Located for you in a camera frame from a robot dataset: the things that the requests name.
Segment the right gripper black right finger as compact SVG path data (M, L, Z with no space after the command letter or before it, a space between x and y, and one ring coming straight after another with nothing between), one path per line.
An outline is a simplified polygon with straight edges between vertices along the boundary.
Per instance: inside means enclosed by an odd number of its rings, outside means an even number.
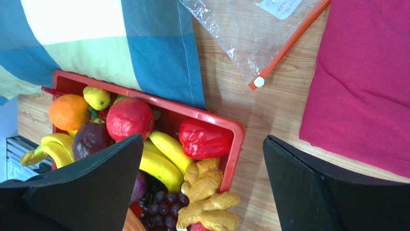
M339 167L273 135L263 154L282 230L409 230L409 184Z

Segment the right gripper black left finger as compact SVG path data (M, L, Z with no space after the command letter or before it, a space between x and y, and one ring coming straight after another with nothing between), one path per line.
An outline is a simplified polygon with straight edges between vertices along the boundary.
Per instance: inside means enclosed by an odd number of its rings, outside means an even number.
M132 135L59 169L2 182L1 230L122 230L142 151L142 135Z

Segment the purple onion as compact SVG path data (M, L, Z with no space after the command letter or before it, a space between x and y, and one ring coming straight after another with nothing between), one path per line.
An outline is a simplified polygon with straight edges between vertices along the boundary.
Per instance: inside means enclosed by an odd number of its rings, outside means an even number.
M146 193L147 190L147 180L145 173L143 171L139 171L137 178L135 180L135 184L133 187L130 204L137 202L140 200Z

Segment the dark red apple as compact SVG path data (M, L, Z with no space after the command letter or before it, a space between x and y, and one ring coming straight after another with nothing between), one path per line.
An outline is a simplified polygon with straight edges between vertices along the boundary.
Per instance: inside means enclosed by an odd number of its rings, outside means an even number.
M97 118L87 121L75 135L72 146L74 159L78 161L98 153L113 145L114 142L104 120Z

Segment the clear zip bag orange zipper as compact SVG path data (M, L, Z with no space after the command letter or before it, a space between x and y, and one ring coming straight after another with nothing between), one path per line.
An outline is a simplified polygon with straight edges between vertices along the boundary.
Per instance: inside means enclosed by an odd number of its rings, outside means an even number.
M252 90L329 6L329 0L182 0Z

